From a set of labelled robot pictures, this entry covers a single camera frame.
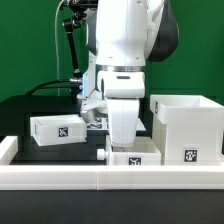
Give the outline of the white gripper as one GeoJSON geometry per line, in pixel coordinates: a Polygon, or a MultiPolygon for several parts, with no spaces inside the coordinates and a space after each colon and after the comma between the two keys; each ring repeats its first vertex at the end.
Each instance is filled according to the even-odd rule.
{"type": "Polygon", "coordinates": [[[145,95],[143,72],[98,72],[98,89],[106,98],[109,135],[114,147],[135,141],[140,99],[145,95]]]}

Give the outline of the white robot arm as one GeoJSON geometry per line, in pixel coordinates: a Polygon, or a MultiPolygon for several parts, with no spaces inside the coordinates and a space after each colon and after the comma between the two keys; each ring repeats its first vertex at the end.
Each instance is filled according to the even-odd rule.
{"type": "Polygon", "coordinates": [[[72,27],[86,27],[89,65],[82,75],[80,112],[109,119],[114,147],[136,138],[144,67],[164,61],[177,48],[179,30],[169,0],[70,0],[72,27]]]}

